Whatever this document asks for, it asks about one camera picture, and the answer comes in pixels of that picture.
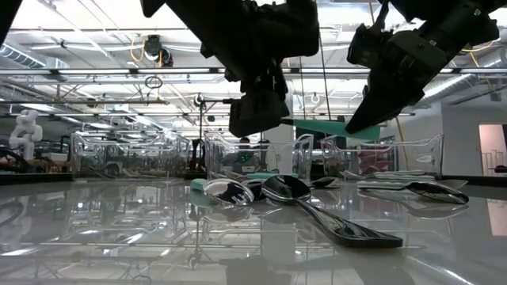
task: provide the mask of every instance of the ceiling light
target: ceiling light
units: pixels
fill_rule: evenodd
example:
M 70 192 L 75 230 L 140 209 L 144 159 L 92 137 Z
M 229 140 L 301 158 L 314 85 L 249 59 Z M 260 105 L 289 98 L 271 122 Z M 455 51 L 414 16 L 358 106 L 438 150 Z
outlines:
M 68 122 L 71 122 L 71 123 L 76 123 L 76 124 L 81 124 L 82 123 L 80 120 L 76 120 L 76 119 L 65 117 L 65 116 L 62 116 L 62 119 L 66 120 Z
M 209 74 L 208 68 L 143 68 L 140 74 Z
M 137 64 L 135 64 L 134 62 L 127 62 L 127 64 L 132 65 L 135 68 L 139 68 L 139 66 Z
M 324 73 L 322 68 L 302 68 L 303 73 Z M 369 68 L 326 68 L 327 74 L 368 74 Z
M 128 134 L 127 137 L 133 138 L 133 139 L 142 139 L 143 136 L 140 134 Z
M 111 70 L 59 70 L 60 74 L 129 74 L 127 69 L 111 69 Z
M 96 128 L 112 128 L 112 126 L 109 126 L 105 123 L 91 123 L 90 126 L 96 127 Z
M 51 74 L 51 71 L 42 69 L 0 70 L 0 75 L 48 75 L 48 74 Z
M 55 111 L 54 108 L 49 107 L 49 106 L 47 106 L 45 104 L 21 104 L 21 106 L 26 107 L 26 108 L 32 108 L 32 109 L 43 111 L 43 112 L 53 112 L 53 111 Z
M 507 68 L 463 68 L 462 74 L 504 74 Z
M 68 116 L 93 116 L 92 113 L 75 113 L 75 114 L 55 114 L 55 116 L 65 116 L 65 117 L 68 117 Z

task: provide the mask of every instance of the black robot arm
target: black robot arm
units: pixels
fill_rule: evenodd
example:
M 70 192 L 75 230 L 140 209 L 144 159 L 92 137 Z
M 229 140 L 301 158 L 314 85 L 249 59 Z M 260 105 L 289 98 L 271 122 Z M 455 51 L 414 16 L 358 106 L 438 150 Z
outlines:
M 506 0 L 393 0 L 408 20 L 425 23 L 413 31 L 383 30 L 389 0 L 377 22 L 361 25 L 349 48 L 347 60 L 371 68 L 364 99 L 346 130 L 350 133 L 395 118 L 405 107 L 425 95 L 423 88 L 467 45 L 499 37 L 497 22 L 489 13 Z
M 258 6 L 242 0 L 141 0 L 145 16 L 164 3 L 202 42 L 201 54 L 226 67 L 226 79 L 241 81 L 245 95 L 231 102 L 229 130 L 242 137 L 277 127 L 289 115 L 288 88 L 281 70 L 285 58 L 318 52 L 317 6 L 287 0 Z

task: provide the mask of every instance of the spoon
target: spoon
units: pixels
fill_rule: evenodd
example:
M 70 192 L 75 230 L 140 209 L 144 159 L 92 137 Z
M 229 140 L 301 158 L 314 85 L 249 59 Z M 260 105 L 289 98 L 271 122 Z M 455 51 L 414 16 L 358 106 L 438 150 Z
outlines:
M 339 179 L 337 177 L 323 177 L 310 182 L 313 188 L 340 188 Z
M 404 208 L 408 210 L 408 214 L 412 215 L 416 218 L 424 218 L 424 219 L 447 219 L 451 217 L 455 217 L 462 212 L 464 212 L 466 209 L 468 209 L 468 205 L 449 205 L 449 204 L 442 204 L 442 203 L 435 203 L 436 206 L 430 206 L 430 207 L 424 207 L 421 209 L 416 209 L 412 207 L 409 203 L 403 202 L 399 199 L 392 199 L 391 197 L 388 197 L 387 195 L 378 195 L 375 192 L 366 192 L 362 191 L 360 193 L 357 193 L 359 197 L 365 197 L 369 199 L 374 200 L 385 200 L 390 201 L 393 203 L 398 203 Z
M 311 197 L 311 190 L 301 180 L 288 175 L 269 178 L 262 191 L 278 203 L 298 204 L 315 221 L 328 238 L 338 244 L 356 248 L 396 248 L 403 240 L 389 234 L 367 229 L 305 202 Z
M 408 189 L 418 195 L 432 200 L 445 203 L 468 203 L 468 196 L 458 191 L 467 181 L 464 180 L 447 180 L 447 181 L 415 181 L 409 183 L 400 182 L 357 182 L 357 187 L 361 190 L 395 190 L 401 191 Z
M 248 206 L 255 196 L 245 185 L 232 179 L 211 180 L 203 186 L 204 194 L 229 205 Z

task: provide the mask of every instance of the green cloth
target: green cloth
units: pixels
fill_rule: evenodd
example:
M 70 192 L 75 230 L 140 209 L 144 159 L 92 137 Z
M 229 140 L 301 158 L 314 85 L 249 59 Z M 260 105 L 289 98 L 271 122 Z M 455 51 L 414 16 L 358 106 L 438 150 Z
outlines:
M 289 124 L 295 127 L 301 127 L 307 130 L 320 131 L 325 134 L 336 135 L 340 137 L 352 138 L 352 139 L 366 139 L 366 140 L 378 140 L 380 139 L 380 127 L 372 126 L 367 127 L 363 131 L 358 131 L 355 134 L 349 134 L 345 127 L 346 123 L 333 122 L 325 120 L 282 120 L 283 124 Z
M 190 182 L 190 188 L 192 190 L 199 190 L 199 191 L 203 191 L 203 187 L 204 185 L 207 183 L 208 181 L 206 179 L 194 179 L 192 180 L 192 182 Z

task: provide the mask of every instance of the humanoid robot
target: humanoid robot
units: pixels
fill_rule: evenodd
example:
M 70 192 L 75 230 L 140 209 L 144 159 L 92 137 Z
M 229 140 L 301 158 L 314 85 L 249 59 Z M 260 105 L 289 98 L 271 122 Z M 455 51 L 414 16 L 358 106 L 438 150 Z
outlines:
M 35 144 L 42 140 L 42 127 L 36 124 L 39 116 L 38 111 L 23 110 L 21 115 L 16 118 L 16 128 L 10 134 L 9 145 L 11 148 L 23 147 L 23 158 L 26 161 L 33 159 Z M 21 133 L 25 133 L 22 138 L 18 138 Z

